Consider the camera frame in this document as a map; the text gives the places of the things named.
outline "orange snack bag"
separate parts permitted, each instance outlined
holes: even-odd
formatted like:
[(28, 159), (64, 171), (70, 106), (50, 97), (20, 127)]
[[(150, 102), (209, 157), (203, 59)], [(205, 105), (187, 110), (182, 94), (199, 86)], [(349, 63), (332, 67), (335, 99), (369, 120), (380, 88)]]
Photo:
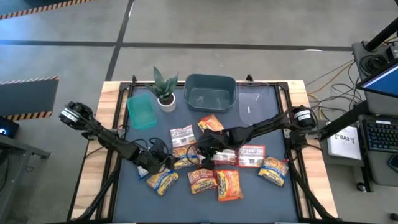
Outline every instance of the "orange snack bag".
[(243, 198), (237, 170), (216, 170), (215, 173), (218, 183), (219, 202)]
[(217, 187), (217, 181), (212, 170), (199, 169), (188, 173), (192, 194)]
[(218, 121), (216, 116), (209, 115), (205, 116), (198, 122), (198, 126), (201, 131), (205, 131), (206, 129), (210, 129), (212, 131), (221, 131), (224, 129), (224, 126)]

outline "wooden table frame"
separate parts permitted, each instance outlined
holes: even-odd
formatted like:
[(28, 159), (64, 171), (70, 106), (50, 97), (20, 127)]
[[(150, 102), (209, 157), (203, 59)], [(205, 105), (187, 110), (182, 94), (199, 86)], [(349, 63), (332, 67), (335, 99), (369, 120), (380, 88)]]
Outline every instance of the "wooden table frame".
[[(283, 89), (280, 88), (282, 100), (280, 103), (283, 107), (283, 110), (288, 108), (288, 104), (290, 102), (291, 106), (309, 105), (307, 92), (305, 91), (304, 82), (302, 80), (262, 82), (285, 83), (286, 87), (284, 88), (286, 88), (287, 91), (283, 91)], [(142, 85), (143, 83), (148, 82), (137, 82), (138, 85)], [(101, 98), (99, 100), (98, 109), (96, 112), (96, 119), (100, 121), (105, 128), (111, 129), (115, 127), (115, 123), (117, 127), (117, 124), (127, 122), (127, 116), (125, 116), (125, 112), (126, 99), (129, 91), (121, 92), (122, 88), (127, 87), (126, 84), (128, 86), (129, 82), (104, 82)], [(118, 102), (118, 98), (120, 102), (120, 110), (115, 110), (115, 108), (117, 108), (116, 104)], [(319, 146), (318, 141), (314, 139), (308, 139), (308, 143)], [(86, 153), (90, 153), (99, 147), (100, 145), (97, 141), (91, 141), (88, 144)], [(103, 151), (96, 152), (83, 161), (81, 173), (70, 207), (70, 212), (68, 214), (68, 219), (80, 216), (98, 193), (99, 189), (101, 188), (103, 178), (109, 175), (109, 172), (106, 173), (106, 175), (103, 175), (105, 170), (104, 168), (106, 167), (105, 162), (107, 156), (109, 157), (109, 151), (104, 149)], [(304, 179), (307, 181), (313, 194), (331, 215), (337, 217), (336, 207), (331, 193), (326, 168), (323, 163), (322, 153), (318, 149), (308, 147), (302, 151), (302, 157), (299, 155), (298, 158), (301, 158), (303, 163), (299, 164), (298, 161), (295, 161), (297, 170), (302, 174), (306, 174), (307, 178)], [(112, 160), (109, 160), (108, 171), (114, 169), (115, 161), (115, 156), (113, 156)], [(302, 217), (320, 218), (316, 211), (311, 215), (313, 209), (311, 206), (307, 205), (308, 200), (305, 198), (304, 192), (299, 186), (297, 187)], [(101, 207), (101, 214), (104, 216), (106, 216), (108, 213), (112, 191), (114, 190), (110, 189), (108, 191), (104, 199), (104, 207)], [(101, 215), (96, 213), (95, 217), (99, 218)]]

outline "desk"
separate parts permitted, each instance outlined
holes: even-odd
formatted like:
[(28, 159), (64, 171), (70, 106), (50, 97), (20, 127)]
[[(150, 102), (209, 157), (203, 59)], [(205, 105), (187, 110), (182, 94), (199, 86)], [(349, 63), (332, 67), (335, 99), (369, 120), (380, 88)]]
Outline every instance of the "desk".
[[(308, 98), (307, 92), (305, 91), (304, 82), (302, 80), (297, 81), (282, 81), (289, 84), (290, 99), (293, 106), (307, 105)], [(101, 98), (99, 100), (98, 109), (96, 111), (96, 119), (102, 122), (102, 125), (106, 128), (112, 128), (116, 102), (118, 99), (119, 86), (121, 82), (104, 82), (103, 89), (101, 92)], [(120, 113), (124, 114), (126, 107), (127, 95), (123, 96), (122, 106)], [(119, 117), (120, 123), (123, 120), (123, 116)], [(319, 146), (316, 140), (309, 139), (309, 144)], [(99, 148), (100, 145), (92, 141), (89, 143), (87, 152), (94, 151)], [(307, 172), (307, 178), (309, 186), (312, 192), (315, 194), (320, 203), (326, 208), (326, 210), (333, 216), (337, 217), (336, 207), (331, 193), (326, 168), (323, 162), (322, 153), (317, 149), (308, 147), (303, 151), (303, 159)], [(76, 192), (72, 200), (69, 218), (76, 218), (81, 215), (85, 208), (91, 203), (101, 187), (101, 179), (104, 171), (104, 162), (106, 159), (107, 150), (99, 151), (89, 158), (86, 159), (82, 166), (81, 174), (78, 179)], [(109, 195), (105, 197), (105, 203), (102, 210), (104, 216), (106, 216), (109, 206)], [(306, 210), (306, 198), (304, 193), (299, 190), (300, 203), (303, 208), (303, 216), (308, 217), (308, 210)]]

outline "concrete floor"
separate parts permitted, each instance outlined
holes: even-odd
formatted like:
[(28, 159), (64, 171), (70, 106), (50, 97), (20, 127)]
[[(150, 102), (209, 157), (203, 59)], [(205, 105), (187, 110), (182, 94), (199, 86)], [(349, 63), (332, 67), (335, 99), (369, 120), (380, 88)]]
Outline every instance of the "concrete floor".
[[(3, 20), (0, 40), (115, 42), (127, 3), (96, 0)], [(393, 0), (136, 0), (124, 41), (347, 47), (371, 39), (397, 12)], [(55, 115), (19, 122), (17, 138), (52, 155), (48, 161), (32, 160), (35, 170), (24, 177), (12, 218), (29, 217), (33, 223), (66, 219), (87, 141), (56, 114), (70, 100), (96, 108), (113, 49), (0, 44), (0, 81), (60, 76)], [(180, 72), (180, 79), (207, 73), (241, 80), (250, 73), (257, 80), (308, 83), (351, 59), (351, 52), (123, 47), (112, 80), (130, 80), (133, 74), (139, 80), (151, 80), (155, 65), (166, 76)], [(332, 76), (311, 84), (307, 91), (320, 88)], [(357, 76), (353, 67), (352, 77)], [(349, 84), (347, 73), (333, 83)], [(317, 96), (332, 93), (328, 86)], [(348, 104), (342, 99), (324, 105), (347, 110)], [(341, 115), (338, 111), (326, 114), (334, 119)], [(375, 186), (376, 192), (362, 194), (356, 190), (352, 168), (326, 168), (342, 219), (389, 223), (387, 214), (398, 212), (398, 188)]]

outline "yellow snack bag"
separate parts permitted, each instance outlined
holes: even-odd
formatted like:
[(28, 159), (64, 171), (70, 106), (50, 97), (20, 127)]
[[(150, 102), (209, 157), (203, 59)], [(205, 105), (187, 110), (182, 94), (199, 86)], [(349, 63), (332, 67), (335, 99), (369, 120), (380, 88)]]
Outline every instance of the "yellow snack bag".
[(205, 116), (198, 122), (198, 126), (201, 131), (205, 131), (206, 129), (210, 129), (212, 131), (221, 131), (224, 129), (223, 125), (218, 121), (216, 116), (209, 115)]
[(199, 159), (198, 155), (196, 154), (195, 147), (196, 147), (195, 145), (188, 145), (173, 149), (173, 156), (180, 158), (180, 160), (174, 163), (175, 170), (184, 167), (193, 166), (195, 164), (199, 165)]
[(218, 183), (219, 202), (243, 198), (237, 170), (216, 170), (215, 173)]
[(212, 170), (200, 169), (188, 173), (192, 194), (217, 187), (217, 181)]
[(147, 184), (163, 196), (164, 192), (178, 179), (178, 174), (172, 170), (164, 169), (163, 172), (153, 175), (147, 180)]
[(267, 157), (264, 159), (264, 163), (260, 168), (259, 175), (282, 187), (285, 183), (288, 169), (289, 168), (286, 163), (281, 162), (273, 157)]

